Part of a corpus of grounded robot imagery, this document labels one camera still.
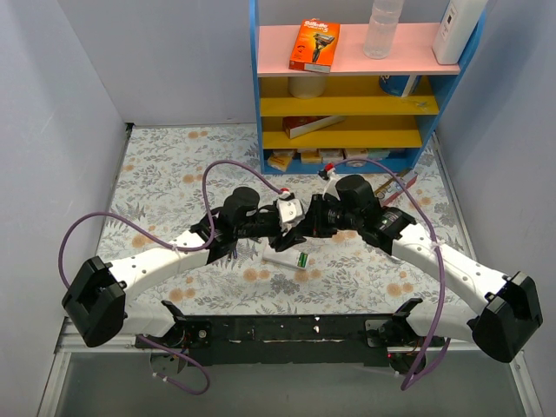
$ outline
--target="blue container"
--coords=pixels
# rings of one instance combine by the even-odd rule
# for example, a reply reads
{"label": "blue container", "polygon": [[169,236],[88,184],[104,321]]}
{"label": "blue container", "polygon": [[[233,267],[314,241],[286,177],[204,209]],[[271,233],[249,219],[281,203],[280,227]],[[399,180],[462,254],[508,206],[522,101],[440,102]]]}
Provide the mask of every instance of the blue container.
{"label": "blue container", "polygon": [[381,76],[379,85],[390,96],[407,97],[419,85],[420,76]]}

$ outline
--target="tabletop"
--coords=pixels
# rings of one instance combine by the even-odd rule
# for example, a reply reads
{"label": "tabletop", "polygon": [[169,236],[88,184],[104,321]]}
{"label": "tabletop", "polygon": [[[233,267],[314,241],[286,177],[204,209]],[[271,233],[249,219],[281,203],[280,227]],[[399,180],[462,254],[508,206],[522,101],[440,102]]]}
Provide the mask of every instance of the tabletop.
{"label": "tabletop", "polygon": [[[254,124],[191,128],[133,129],[111,203],[124,215],[169,241],[204,215],[201,179],[213,161],[232,159],[259,166]],[[446,244],[463,251],[457,217],[447,198],[438,163],[427,147],[415,167],[410,189]],[[387,175],[364,175],[377,188]],[[321,192],[317,175],[268,175],[278,188],[287,187],[308,207]],[[235,187],[249,186],[261,204],[275,199],[248,171],[220,165],[208,175],[212,207],[222,205]],[[419,219],[403,195],[393,204]],[[296,246],[309,253],[305,271],[261,259],[263,243],[239,240],[237,259],[226,258],[167,279],[138,300],[171,300],[184,314],[349,314],[391,313],[411,297],[437,302],[439,283],[419,269],[368,246],[354,231],[331,239],[308,239]],[[104,261],[136,255],[156,245],[118,221],[105,223],[98,254]],[[463,301],[448,291],[445,303]]]}

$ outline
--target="robotic arm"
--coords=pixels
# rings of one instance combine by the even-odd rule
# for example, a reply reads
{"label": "robotic arm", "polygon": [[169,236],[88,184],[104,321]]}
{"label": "robotic arm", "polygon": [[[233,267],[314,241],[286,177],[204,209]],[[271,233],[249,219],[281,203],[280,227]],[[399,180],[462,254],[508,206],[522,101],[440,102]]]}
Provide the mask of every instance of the robotic arm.
{"label": "robotic arm", "polygon": [[[340,178],[333,170],[320,175],[327,186],[312,196],[307,213],[288,191],[259,208],[259,195],[241,187],[212,210],[216,234],[204,250],[154,248],[108,263],[97,256],[87,260],[63,298],[63,307],[87,346],[102,345],[116,334],[146,334],[164,346],[181,344],[192,350],[222,342],[227,351],[235,348],[231,341],[341,340],[375,347],[405,346],[425,336],[434,306],[421,299],[406,302],[394,314],[342,316],[348,319],[342,323],[337,315],[186,317],[169,301],[159,305],[135,301],[141,292],[173,275],[228,255],[238,239],[267,237],[280,252],[306,237],[327,238],[338,230],[355,230],[367,244],[439,278],[435,244],[411,215],[382,207],[360,175]],[[172,244],[196,248],[209,236],[205,215]],[[510,277],[487,268],[446,245],[442,258],[447,286],[467,305],[445,306],[436,335],[474,341],[495,360],[511,361],[542,324],[533,280],[523,273]],[[208,361],[218,362],[214,357]]]}

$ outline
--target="blue shelf board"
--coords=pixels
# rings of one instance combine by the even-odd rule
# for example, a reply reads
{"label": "blue shelf board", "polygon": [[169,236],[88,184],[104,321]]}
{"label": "blue shelf board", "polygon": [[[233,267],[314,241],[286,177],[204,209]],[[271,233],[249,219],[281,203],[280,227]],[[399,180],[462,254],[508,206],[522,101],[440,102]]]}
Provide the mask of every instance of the blue shelf board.
{"label": "blue shelf board", "polygon": [[[400,172],[403,169],[409,168],[408,160],[404,158],[387,158],[378,161],[387,168],[390,168],[393,172]],[[282,172],[279,169],[272,168],[268,166],[268,161],[264,162],[263,174],[268,175],[316,175],[318,171],[324,169],[326,163],[301,163],[299,159],[294,159],[288,167],[286,172]],[[347,167],[346,165],[341,165],[336,168],[338,174],[383,174],[384,171],[379,167],[367,163],[364,167]]]}

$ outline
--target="orange box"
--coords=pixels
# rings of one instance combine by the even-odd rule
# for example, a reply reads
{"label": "orange box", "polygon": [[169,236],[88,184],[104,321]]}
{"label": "orange box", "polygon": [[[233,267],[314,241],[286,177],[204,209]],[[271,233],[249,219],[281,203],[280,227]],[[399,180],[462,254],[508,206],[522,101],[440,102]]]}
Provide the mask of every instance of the orange box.
{"label": "orange box", "polygon": [[289,58],[289,68],[329,73],[339,37],[339,23],[304,20]]}

